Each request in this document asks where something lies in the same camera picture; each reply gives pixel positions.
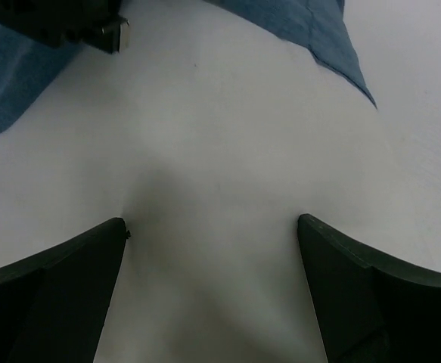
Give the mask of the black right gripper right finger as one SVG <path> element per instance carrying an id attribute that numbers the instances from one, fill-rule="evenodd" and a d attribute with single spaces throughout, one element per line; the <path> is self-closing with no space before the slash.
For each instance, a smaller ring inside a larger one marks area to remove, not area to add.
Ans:
<path id="1" fill-rule="evenodd" d="M 297 236 L 329 362 L 441 362 L 441 273 L 310 214 Z"/>

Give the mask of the blue fabric pillowcase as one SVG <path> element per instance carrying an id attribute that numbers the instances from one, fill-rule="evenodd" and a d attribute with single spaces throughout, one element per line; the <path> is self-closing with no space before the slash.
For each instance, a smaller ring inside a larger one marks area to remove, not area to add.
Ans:
<path id="1" fill-rule="evenodd" d="M 359 59 L 343 21 L 343 1 L 215 1 L 278 38 L 308 49 L 315 61 L 342 76 L 369 101 Z M 53 49 L 0 25 L 0 134 L 9 129 L 81 52 Z"/>

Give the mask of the white pillow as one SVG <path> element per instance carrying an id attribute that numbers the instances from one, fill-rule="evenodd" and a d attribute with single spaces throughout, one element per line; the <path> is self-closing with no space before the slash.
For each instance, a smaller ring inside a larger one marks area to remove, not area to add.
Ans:
<path id="1" fill-rule="evenodd" d="M 112 217 L 132 233 L 98 362 L 323 362 L 296 238 L 311 213 L 441 271 L 371 102 L 202 1 L 134 1 L 0 135 L 0 267 Z"/>

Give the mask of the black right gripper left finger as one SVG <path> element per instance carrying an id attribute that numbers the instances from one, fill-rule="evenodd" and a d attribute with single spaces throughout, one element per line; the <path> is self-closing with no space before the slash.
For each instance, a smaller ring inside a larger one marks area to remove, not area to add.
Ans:
<path id="1" fill-rule="evenodd" d="M 130 233 L 121 218 L 0 268 L 0 362 L 92 362 Z"/>

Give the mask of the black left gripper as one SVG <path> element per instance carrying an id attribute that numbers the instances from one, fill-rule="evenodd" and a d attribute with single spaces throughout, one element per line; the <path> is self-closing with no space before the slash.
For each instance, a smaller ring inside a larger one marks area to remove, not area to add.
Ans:
<path id="1" fill-rule="evenodd" d="M 0 25 L 59 48 L 85 43 L 108 54 L 129 46 L 129 21 L 120 16 L 121 1 L 0 0 Z"/>

